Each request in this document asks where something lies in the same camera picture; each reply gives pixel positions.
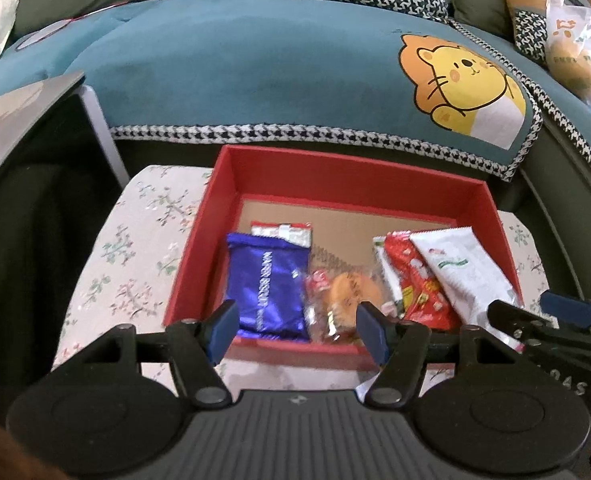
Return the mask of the red Trolli gummy bag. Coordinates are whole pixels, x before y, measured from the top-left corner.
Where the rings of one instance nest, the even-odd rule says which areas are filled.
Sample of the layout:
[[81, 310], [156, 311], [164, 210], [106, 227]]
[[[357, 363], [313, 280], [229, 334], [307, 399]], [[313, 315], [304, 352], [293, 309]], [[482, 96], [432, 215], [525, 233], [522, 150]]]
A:
[[384, 252], [399, 276], [404, 320], [423, 324], [432, 330], [455, 330], [461, 326], [460, 316], [425, 258], [410, 240], [408, 231], [388, 233], [384, 237]]

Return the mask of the orange pastry clear wrapper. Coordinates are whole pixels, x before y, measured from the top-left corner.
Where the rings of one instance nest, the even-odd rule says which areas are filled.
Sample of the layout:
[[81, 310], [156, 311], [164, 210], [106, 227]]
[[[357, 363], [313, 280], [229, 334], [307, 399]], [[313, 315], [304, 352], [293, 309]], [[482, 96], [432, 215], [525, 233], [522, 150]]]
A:
[[370, 268], [318, 268], [306, 275], [304, 286], [304, 318], [314, 344], [356, 344], [357, 307], [370, 302], [381, 308], [391, 300], [381, 276]]

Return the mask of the white green snack pouch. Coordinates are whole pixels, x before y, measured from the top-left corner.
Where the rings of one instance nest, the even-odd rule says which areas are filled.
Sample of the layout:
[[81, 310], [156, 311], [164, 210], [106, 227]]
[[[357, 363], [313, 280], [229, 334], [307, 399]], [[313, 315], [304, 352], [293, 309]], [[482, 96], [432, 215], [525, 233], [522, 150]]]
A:
[[495, 300], [518, 308], [522, 302], [470, 226], [414, 232], [410, 240], [441, 283], [463, 324], [478, 325], [511, 349], [518, 349], [519, 341], [491, 326], [487, 311]]

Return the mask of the blue wafer biscuit pack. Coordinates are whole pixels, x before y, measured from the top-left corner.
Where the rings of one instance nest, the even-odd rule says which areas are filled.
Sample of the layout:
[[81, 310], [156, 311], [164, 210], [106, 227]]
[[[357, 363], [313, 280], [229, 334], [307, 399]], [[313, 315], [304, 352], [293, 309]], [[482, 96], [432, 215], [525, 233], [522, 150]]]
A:
[[229, 233], [226, 297], [239, 309], [243, 338], [307, 342], [309, 248], [277, 237]]

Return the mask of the red white snack packet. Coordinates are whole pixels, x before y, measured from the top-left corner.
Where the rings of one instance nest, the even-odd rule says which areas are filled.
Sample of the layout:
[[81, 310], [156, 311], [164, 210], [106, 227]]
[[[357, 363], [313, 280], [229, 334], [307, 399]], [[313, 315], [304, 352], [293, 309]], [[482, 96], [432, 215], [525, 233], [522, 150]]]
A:
[[313, 244], [313, 228], [309, 223], [269, 223], [252, 221], [251, 234], [254, 236], [279, 238], [286, 242], [311, 248]]

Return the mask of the Kapron wafer packet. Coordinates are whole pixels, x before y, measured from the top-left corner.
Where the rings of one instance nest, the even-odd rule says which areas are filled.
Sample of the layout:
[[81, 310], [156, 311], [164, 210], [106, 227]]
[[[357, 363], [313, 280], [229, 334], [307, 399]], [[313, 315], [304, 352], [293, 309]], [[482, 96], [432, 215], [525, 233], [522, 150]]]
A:
[[390, 262], [387, 252], [384, 248], [384, 236], [373, 237], [373, 255], [375, 256], [376, 267], [380, 274], [381, 282], [387, 291], [388, 303], [392, 304], [389, 309], [389, 315], [395, 315], [396, 318], [403, 318], [405, 315], [404, 295], [401, 286], [401, 278]]

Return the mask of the red cardboard box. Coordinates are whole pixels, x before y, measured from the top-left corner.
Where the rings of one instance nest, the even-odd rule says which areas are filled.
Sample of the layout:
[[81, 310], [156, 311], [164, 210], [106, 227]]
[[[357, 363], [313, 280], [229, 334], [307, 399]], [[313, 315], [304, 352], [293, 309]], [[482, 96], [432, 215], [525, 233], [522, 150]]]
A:
[[252, 222], [308, 223], [313, 261], [367, 268], [373, 237], [469, 226], [512, 285], [519, 283], [486, 183], [381, 160], [226, 145], [184, 248], [164, 322], [204, 320], [224, 299], [226, 236]]

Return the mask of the black side table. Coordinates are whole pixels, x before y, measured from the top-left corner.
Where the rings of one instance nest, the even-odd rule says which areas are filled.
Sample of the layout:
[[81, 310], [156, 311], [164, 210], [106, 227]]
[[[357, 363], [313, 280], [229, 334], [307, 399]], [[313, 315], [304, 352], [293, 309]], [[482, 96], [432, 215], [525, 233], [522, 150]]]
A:
[[79, 274], [128, 181], [83, 73], [0, 96], [0, 420], [50, 370]]

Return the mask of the teal lion sofa cover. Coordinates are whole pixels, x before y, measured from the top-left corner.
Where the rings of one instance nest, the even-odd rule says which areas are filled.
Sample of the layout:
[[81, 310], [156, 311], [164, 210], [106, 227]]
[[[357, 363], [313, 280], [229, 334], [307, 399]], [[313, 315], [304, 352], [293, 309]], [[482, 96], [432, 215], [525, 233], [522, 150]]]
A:
[[[527, 110], [499, 99], [470, 134], [432, 118], [446, 99], [422, 49], [499, 68]], [[74, 72], [116, 140], [369, 146], [509, 180], [539, 128], [591, 170], [591, 109], [507, 41], [458, 22], [325, 0], [150, 0], [24, 37], [0, 56], [0, 96]]]

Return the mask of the white plastic bag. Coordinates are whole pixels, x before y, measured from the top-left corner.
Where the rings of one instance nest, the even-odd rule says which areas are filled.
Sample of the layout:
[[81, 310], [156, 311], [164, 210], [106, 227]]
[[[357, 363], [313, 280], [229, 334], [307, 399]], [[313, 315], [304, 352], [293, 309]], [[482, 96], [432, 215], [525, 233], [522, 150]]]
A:
[[591, 108], [591, 8], [546, 0], [546, 30], [550, 73]]

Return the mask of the orange houndstooth cushion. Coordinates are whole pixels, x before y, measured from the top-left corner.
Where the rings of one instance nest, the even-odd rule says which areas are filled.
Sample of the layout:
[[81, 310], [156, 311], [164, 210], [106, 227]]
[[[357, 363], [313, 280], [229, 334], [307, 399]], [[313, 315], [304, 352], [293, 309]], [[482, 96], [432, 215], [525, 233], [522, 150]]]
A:
[[506, 0], [517, 50], [540, 66], [546, 66], [547, 0]]

